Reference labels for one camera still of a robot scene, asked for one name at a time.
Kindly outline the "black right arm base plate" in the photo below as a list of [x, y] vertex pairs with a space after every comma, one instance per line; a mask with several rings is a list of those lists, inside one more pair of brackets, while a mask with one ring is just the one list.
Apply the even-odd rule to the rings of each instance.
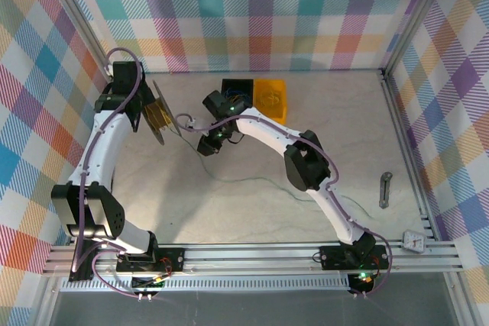
[[323, 270], [386, 270], [389, 266], [386, 247], [374, 245], [371, 250], [356, 250], [348, 246], [319, 248]]

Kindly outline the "grey metal tool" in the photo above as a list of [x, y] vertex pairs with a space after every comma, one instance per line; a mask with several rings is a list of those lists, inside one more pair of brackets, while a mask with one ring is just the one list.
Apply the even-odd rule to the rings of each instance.
[[380, 178], [380, 196], [379, 207], [385, 209], [389, 206], [390, 197], [390, 182], [392, 180], [393, 173], [384, 172]]

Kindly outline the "yellow plastic bin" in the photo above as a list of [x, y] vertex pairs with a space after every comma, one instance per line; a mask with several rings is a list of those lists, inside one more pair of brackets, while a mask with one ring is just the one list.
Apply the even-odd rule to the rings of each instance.
[[263, 115], [285, 125], [287, 85], [282, 79], [255, 79], [253, 106]]

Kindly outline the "aluminium side rail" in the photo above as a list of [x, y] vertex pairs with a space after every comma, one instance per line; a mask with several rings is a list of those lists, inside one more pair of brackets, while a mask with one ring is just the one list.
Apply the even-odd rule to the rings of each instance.
[[401, 150], [401, 155], [410, 181], [411, 189], [413, 190], [416, 200], [417, 208], [422, 222], [426, 222], [423, 227], [425, 228], [430, 240], [440, 240], [438, 228], [436, 223], [433, 221], [434, 217], [429, 206], [426, 190], [423, 187], [421, 177], [416, 166], [413, 150], [410, 146], [410, 142], [401, 118], [400, 110], [394, 98], [393, 87], [383, 69], [379, 70], [379, 79], [395, 134], [397, 136], [397, 141]]

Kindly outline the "black upright bracket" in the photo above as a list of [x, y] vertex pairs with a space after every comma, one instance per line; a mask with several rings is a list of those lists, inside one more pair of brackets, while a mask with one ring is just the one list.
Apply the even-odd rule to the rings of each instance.
[[93, 240], [84, 240], [82, 245], [82, 255], [84, 259], [79, 260], [79, 268], [76, 272], [71, 271], [69, 276], [70, 282], [79, 282], [91, 280], [93, 278], [92, 259], [96, 254], [96, 242]]

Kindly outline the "black controller board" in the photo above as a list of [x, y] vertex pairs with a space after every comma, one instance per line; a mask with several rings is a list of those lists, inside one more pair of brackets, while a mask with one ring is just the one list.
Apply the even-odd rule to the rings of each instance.
[[132, 277], [131, 289], [134, 291], [146, 291], [149, 289], [162, 288], [168, 275], [159, 275], [152, 277]]
[[374, 288], [375, 275], [370, 273], [348, 274], [348, 290], [353, 295], [369, 293]]

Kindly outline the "aluminium front rail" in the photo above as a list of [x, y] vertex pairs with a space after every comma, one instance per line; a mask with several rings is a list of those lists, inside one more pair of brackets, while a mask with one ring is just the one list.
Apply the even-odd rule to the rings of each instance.
[[[387, 270], [323, 270], [319, 248], [338, 246], [336, 242], [241, 243], [241, 244], [161, 244], [185, 250], [183, 271], [178, 276], [262, 276], [320, 273], [385, 273]], [[387, 255], [392, 273], [447, 273], [463, 270], [452, 242], [430, 241], [423, 253], [404, 250], [402, 243], [390, 243]]]

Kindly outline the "black cable spool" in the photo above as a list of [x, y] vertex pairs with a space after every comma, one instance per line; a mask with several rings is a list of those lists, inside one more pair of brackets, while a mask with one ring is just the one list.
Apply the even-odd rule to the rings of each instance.
[[180, 128], [177, 126], [175, 117], [167, 104], [160, 87], [157, 82], [153, 81], [154, 91], [156, 92], [154, 101], [145, 105], [143, 109], [143, 116], [153, 133], [154, 137], [160, 145], [164, 145], [164, 131], [169, 131], [182, 137]]

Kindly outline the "aluminium frame post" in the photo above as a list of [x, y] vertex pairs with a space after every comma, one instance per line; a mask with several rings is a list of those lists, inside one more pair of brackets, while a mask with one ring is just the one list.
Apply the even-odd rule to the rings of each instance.
[[406, 12], [401, 18], [400, 27], [388, 47], [384, 66], [381, 68], [385, 80], [393, 75], [433, 2], [434, 0], [410, 0]]
[[107, 82], [111, 80], [105, 74], [104, 67], [107, 65], [107, 56], [99, 43], [95, 31], [90, 25], [88, 19], [83, 13], [77, 0], [60, 0], [68, 17], [72, 21], [75, 29], [78, 30], [81, 38], [85, 42], [87, 49], [92, 54], [97, 66], [102, 71], [102, 74]]

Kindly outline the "black plastic bin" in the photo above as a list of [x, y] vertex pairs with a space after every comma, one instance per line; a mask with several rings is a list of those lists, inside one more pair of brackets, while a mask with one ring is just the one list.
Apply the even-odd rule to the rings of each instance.
[[235, 104], [243, 101], [245, 104], [253, 105], [254, 80], [253, 79], [223, 79], [221, 93], [224, 97]]

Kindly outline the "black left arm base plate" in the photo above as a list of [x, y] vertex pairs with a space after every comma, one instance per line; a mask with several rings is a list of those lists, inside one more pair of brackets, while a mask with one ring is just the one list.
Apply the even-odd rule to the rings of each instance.
[[120, 273], [165, 273], [183, 271], [185, 250], [182, 247], [157, 247], [147, 253], [119, 255], [116, 271]]

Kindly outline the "small white clock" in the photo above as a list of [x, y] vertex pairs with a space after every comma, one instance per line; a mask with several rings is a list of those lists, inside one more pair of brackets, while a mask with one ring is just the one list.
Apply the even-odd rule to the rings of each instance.
[[426, 236], [419, 232], [406, 230], [403, 233], [403, 249], [414, 253], [423, 253], [426, 248]]

